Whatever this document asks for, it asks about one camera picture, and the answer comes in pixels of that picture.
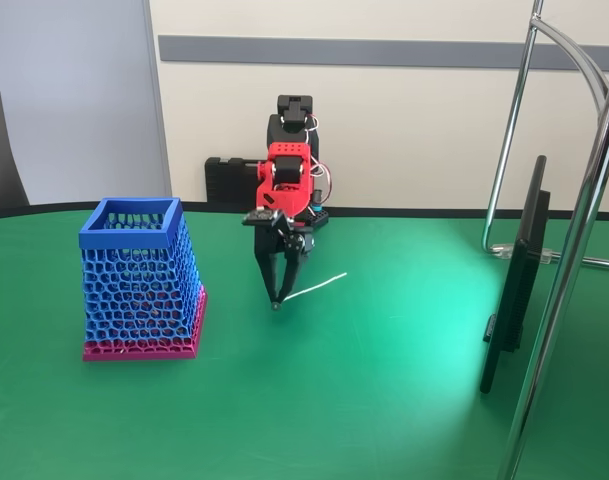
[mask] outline chrome pole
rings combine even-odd
[[[544,0],[535,0],[533,2],[533,10],[531,12],[531,19],[539,18],[542,13],[542,4]],[[522,53],[522,62],[520,64],[520,71],[517,75],[517,84],[515,85],[515,93],[513,93],[513,102],[511,103],[511,111],[508,116],[508,123],[506,125],[506,132],[504,133],[504,141],[502,142],[502,151],[500,152],[500,161],[497,165],[497,171],[495,172],[495,180],[493,180],[493,191],[491,192],[491,199],[489,200],[488,210],[486,212],[486,221],[484,222],[484,233],[482,234],[482,248],[489,253],[492,250],[489,246],[489,237],[491,235],[491,225],[493,224],[493,218],[495,218],[495,210],[497,210],[497,201],[500,197],[500,189],[502,188],[502,180],[504,179],[504,171],[506,170],[506,163],[508,162],[508,155],[511,151],[511,143],[513,142],[513,135],[515,133],[515,125],[517,123],[517,115],[520,112],[520,105],[522,104],[522,96],[524,95],[524,86],[526,85],[526,77],[528,76],[528,69],[531,64],[531,57],[533,55],[533,46],[535,45],[535,37],[537,37],[537,28],[529,23],[528,34],[526,35],[526,44],[524,45],[524,51]]]
[[[602,72],[593,59],[582,50],[582,47],[560,32],[557,28],[539,18],[532,19],[531,25],[537,28],[538,32],[542,32],[557,43],[573,61],[580,73],[584,75],[586,83],[593,95],[593,100],[595,101],[597,120],[599,121],[599,116],[604,109],[604,101],[608,94],[608,79],[606,78],[606,75],[604,75],[604,72]]]
[[[551,252],[551,261],[558,263],[560,261],[560,256],[561,254],[559,252]],[[609,269],[609,260],[605,258],[584,257],[582,264],[589,267]]]
[[[532,410],[541,395],[541,383],[548,370],[559,333],[582,265],[595,217],[609,176],[609,92],[593,143],[588,168],[580,189],[553,287],[548,296],[533,354],[513,418],[506,453],[498,480],[512,480],[517,473],[528,428],[533,423]]]

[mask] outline honeycomb mesh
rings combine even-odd
[[[110,214],[105,228],[159,229],[163,217]],[[82,250],[82,264],[87,342],[190,341],[200,281],[184,218],[168,249]]]
[[[109,213],[104,222],[104,229],[160,230],[163,223],[163,213]]]
[[[148,338],[139,340],[101,340],[87,341],[84,344],[84,356],[87,360],[101,360],[102,357],[119,356],[128,359],[131,356],[148,355],[148,358],[173,358],[184,353],[194,357],[197,353],[199,334],[204,319],[207,295],[200,286],[198,297],[198,312],[193,321],[191,338]]]

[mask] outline white wall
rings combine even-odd
[[[530,0],[153,0],[155,35],[510,41]],[[543,18],[609,45],[609,0],[548,0]],[[342,206],[485,208],[516,71],[159,62],[173,192],[204,200],[209,156],[265,155],[278,94],[310,94]],[[571,209],[596,126],[579,73],[531,72],[500,206],[521,208],[538,154]],[[609,210],[609,188],[602,203]]]

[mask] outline black monitor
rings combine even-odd
[[[550,193],[541,190],[545,166],[546,157],[541,155],[535,163],[499,308],[489,318],[484,333],[488,351],[480,384],[482,393],[491,390],[500,352],[514,352],[520,346],[524,315],[540,265],[548,220]]]

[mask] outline blue mesh basket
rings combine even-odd
[[[79,234],[86,340],[190,338],[200,289],[177,198],[106,198]]]

